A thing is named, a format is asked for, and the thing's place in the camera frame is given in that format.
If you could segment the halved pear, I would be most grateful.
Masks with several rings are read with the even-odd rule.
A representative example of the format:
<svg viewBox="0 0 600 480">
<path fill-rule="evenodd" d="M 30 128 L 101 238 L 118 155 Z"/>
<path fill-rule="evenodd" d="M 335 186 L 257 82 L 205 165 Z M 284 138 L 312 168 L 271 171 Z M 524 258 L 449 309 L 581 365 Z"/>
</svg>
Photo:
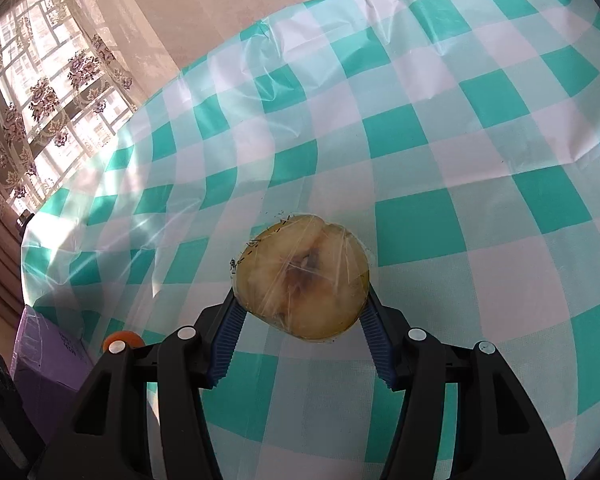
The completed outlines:
<svg viewBox="0 0 600 480">
<path fill-rule="evenodd" d="M 360 317 L 370 292 L 366 250 L 344 226 L 296 214 L 262 231 L 233 263 L 239 304 L 299 339 L 332 339 Z"/>
</svg>

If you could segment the large orange mandarin centre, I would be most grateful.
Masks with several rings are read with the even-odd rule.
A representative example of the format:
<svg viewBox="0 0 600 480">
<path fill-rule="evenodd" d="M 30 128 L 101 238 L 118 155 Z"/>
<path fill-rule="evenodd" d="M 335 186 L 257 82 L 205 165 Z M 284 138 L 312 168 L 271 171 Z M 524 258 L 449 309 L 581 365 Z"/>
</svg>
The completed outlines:
<svg viewBox="0 0 600 480">
<path fill-rule="evenodd" d="M 106 352 L 110 347 L 114 347 L 114 352 L 117 352 L 122 347 L 135 349 L 144 345 L 145 341 L 143 341 L 143 338 L 139 334 L 130 330 L 117 330 L 108 335 L 102 342 L 102 351 Z"/>
</svg>

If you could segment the purple box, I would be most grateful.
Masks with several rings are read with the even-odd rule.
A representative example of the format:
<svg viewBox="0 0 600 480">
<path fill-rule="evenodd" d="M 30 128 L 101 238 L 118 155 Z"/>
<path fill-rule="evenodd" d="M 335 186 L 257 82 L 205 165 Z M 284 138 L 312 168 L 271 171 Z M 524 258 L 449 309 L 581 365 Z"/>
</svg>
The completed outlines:
<svg viewBox="0 0 600 480">
<path fill-rule="evenodd" d="M 76 338 L 32 308 L 23 309 L 9 373 L 44 442 L 50 442 L 92 368 Z"/>
</svg>

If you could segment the teal white checkered tablecloth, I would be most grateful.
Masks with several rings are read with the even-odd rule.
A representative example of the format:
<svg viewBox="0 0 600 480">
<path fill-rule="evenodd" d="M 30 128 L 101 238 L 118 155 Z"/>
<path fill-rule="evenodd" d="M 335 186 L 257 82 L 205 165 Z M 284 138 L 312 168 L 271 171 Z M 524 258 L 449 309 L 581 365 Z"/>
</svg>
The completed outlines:
<svg viewBox="0 0 600 480">
<path fill-rule="evenodd" d="M 230 288 L 290 214 L 342 224 L 381 300 L 493 342 L 568 477 L 600 447 L 600 8 L 313 0 L 156 92 L 35 215 L 26 303 L 99 356 Z"/>
</svg>

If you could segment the floral lace curtain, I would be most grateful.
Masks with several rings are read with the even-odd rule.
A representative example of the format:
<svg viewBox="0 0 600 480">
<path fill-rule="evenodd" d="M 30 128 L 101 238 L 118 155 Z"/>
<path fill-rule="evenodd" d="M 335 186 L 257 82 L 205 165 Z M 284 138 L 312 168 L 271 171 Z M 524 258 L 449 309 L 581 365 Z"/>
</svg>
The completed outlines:
<svg viewBox="0 0 600 480">
<path fill-rule="evenodd" d="M 178 71 L 136 0 L 0 0 L 0 194 L 37 211 Z"/>
</svg>

